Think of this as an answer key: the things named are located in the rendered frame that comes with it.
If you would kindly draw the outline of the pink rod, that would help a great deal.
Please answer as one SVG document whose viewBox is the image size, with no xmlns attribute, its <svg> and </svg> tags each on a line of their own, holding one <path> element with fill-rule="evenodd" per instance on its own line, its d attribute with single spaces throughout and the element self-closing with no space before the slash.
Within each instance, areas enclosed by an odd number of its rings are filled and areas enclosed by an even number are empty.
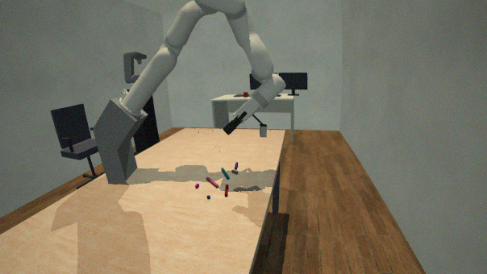
<svg viewBox="0 0 487 274">
<path fill-rule="evenodd" d="M 218 188 L 219 185 L 216 184 L 213 180 L 211 180 L 209 177 L 206 178 L 214 187 Z"/>
</svg>

